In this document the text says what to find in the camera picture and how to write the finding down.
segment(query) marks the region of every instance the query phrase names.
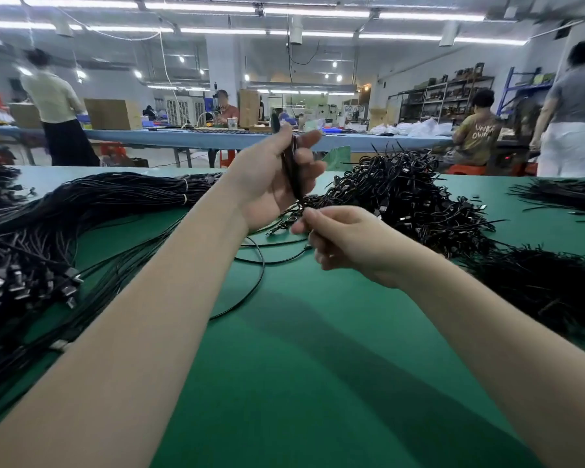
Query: hand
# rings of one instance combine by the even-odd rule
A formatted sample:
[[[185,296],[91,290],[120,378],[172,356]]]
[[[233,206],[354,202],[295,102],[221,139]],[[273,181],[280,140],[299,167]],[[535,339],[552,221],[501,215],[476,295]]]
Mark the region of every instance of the hand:
[[[292,127],[284,125],[276,135],[243,149],[219,180],[232,188],[250,230],[265,227],[295,202],[281,160],[282,151],[290,145],[292,134]],[[304,195],[312,191],[316,178],[327,167],[323,161],[315,161],[308,149],[321,134],[313,131],[297,138],[295,161],[299,165]]]
[[[541,149],[541,139],[536,140],[533,138],[528,147],[531,149],[531,151],[539,151]]]
[[[432,252],[355,206],[306,208],[291,231],[311,231],[314,258],[324,271],[356,269],[371,281],[397,288],[401,271],[422,252]]]

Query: black skirt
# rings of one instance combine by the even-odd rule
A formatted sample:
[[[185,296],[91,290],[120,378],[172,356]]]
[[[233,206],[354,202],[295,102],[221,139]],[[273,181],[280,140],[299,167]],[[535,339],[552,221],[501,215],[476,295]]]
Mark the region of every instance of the black skirt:
[[[44,126],[53,166],[100,165],[100,160],[78,120],[41,124]]]

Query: white pants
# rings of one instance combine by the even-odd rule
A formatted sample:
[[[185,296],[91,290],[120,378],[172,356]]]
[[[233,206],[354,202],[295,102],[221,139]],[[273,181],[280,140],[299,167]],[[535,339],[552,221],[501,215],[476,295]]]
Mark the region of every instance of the white pants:
[[[585,123],[551,123],[541,138],[538,177],[585,177]]]

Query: black hair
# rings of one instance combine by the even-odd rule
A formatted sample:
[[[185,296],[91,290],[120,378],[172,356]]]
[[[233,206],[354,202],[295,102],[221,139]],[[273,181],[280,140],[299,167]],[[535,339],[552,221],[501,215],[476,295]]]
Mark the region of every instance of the black hair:
[[[26,51],[26,59],[35,67],[45,67],[50,63],[52,56],[41,49]]]
[[[473,107],[488,109],[492,105],[494,105],[494,92],[492,92],[489,88],[483,88],[479,90],[472,98]]]
[[[572,67],[585,64],[585,41],[581,41],[569,52],[568,63]]]

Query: floor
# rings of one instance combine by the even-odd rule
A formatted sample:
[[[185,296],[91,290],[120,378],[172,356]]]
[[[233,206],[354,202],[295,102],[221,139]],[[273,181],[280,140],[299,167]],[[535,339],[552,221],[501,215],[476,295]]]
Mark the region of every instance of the floor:
[[[28,165],[26,155],[22,147],[12,145],[10,146],[11,151],[16,157],[17,165]],[[142,158],[147,159],[149,167],[176,167],[175,157],[173,157],[173,149],[132,149],[126,148],[126,152],[131,158]],[[32,149],[32,157],[35,160],[35,164],[38,166],[50,166],[52,160],[50,156],[46,154],[45,149],[35,148]],[[187,166],[187,155],[185,153],[179,154],[180,167]],[[191,162],[193,167],[196,168],[207,168],[208,167],[208,152],[201,150],[191,149]],[[219,157],[216,159],[215,167],[219,167]]]

